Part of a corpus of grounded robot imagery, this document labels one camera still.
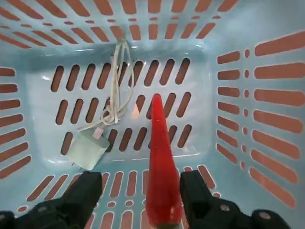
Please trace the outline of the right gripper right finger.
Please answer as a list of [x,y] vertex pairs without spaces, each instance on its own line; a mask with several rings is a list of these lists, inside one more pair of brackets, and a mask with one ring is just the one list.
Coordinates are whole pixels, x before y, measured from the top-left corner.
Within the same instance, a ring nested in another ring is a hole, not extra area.
[[181,173],[180,194],[190,229],[290,228],[273,211],[256,209],[248,216],[234,202],[214,197],[198,170]]

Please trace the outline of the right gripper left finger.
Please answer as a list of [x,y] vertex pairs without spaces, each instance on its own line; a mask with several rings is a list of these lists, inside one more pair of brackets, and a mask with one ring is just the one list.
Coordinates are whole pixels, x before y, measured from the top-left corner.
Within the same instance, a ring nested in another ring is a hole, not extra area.
[[57,199],[35,205],[28,213],[15,217],[0,212],[2,229],[83,229],[102,195],[100,172],[83,172]]

